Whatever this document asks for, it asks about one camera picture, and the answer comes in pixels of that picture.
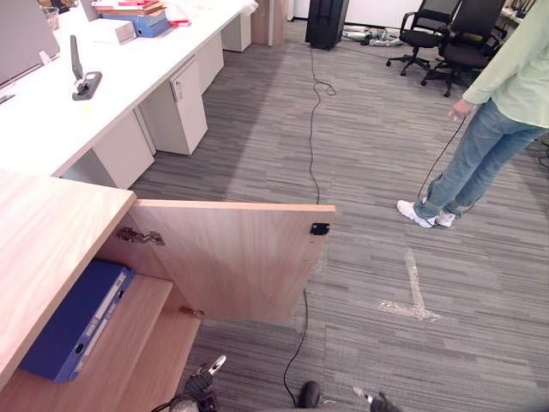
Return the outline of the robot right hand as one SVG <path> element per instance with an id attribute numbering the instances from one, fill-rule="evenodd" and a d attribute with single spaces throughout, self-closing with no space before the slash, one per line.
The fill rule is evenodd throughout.
<path id="1" fill-rule="evenodd" d="M 382 391 L 379 391 L 374 396 L 373 394 L 368 393 L 364 388 L 354 385 L 353 393 L 366 401 L 370 412 L 401 412 L 401 410 L 392 403 Z"/>

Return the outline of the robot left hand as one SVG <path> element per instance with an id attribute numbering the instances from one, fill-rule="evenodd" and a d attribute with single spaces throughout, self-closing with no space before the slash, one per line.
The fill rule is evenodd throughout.
<path id="1" fill-rule="evenodd" d="M 202 364 L 185 382 L 183 393 L 200 403 L 215 403 L 216 395 L 211 386 L 214 382 L 214 375 L 221 369 L 226 360 L 227 355 L 221 354 L 210 364 Z"/>

